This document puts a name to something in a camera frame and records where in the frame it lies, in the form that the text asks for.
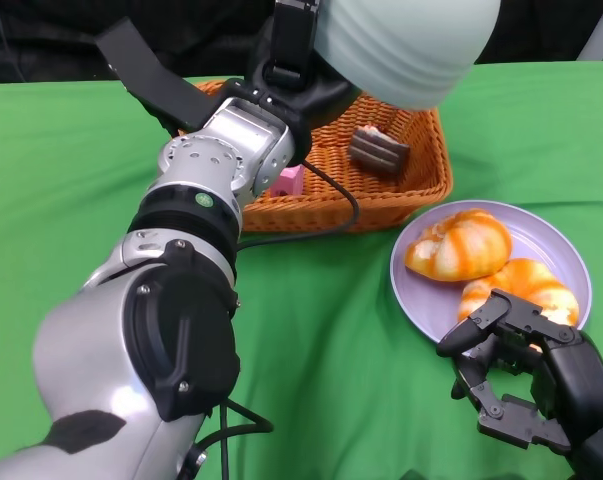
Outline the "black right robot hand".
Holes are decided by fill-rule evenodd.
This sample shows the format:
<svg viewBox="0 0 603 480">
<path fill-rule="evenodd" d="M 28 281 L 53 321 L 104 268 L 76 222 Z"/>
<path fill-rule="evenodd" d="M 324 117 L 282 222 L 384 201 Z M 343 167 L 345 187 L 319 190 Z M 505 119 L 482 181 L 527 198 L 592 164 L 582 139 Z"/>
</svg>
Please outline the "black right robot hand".
<svg viewBox="0 0 603 480">
<path fill-rule="evenodd" d="M 468 399 L 487 436 L 526 449 L 543 445 L 577 479 L 603 479 L 603 359 L 590 337 L 540 306 L 495 289 L 452 328 L 437 353 L 453 362 L 451 395 Z M 494 367 L 531 376 L 531 400 L 497 397 Z"/>
</svg>

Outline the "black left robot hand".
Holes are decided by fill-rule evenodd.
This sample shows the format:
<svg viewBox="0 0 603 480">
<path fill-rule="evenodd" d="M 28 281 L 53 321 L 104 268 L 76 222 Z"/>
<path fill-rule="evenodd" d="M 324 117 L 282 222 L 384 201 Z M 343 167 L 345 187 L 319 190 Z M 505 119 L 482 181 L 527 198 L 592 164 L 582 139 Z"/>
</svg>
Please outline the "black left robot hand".
<svg viewBox="0 0 603 480">
<path fill-rule="evenodd" d="M 253 47 L 245 78 L 227 80 L 217 95 L 259 106 L 289 127 L 301 164 L 312 148 L 311 131 L 339 118 L 361 90 L 315 50 L 322 1 L 277 1 Z"/>
</svg>

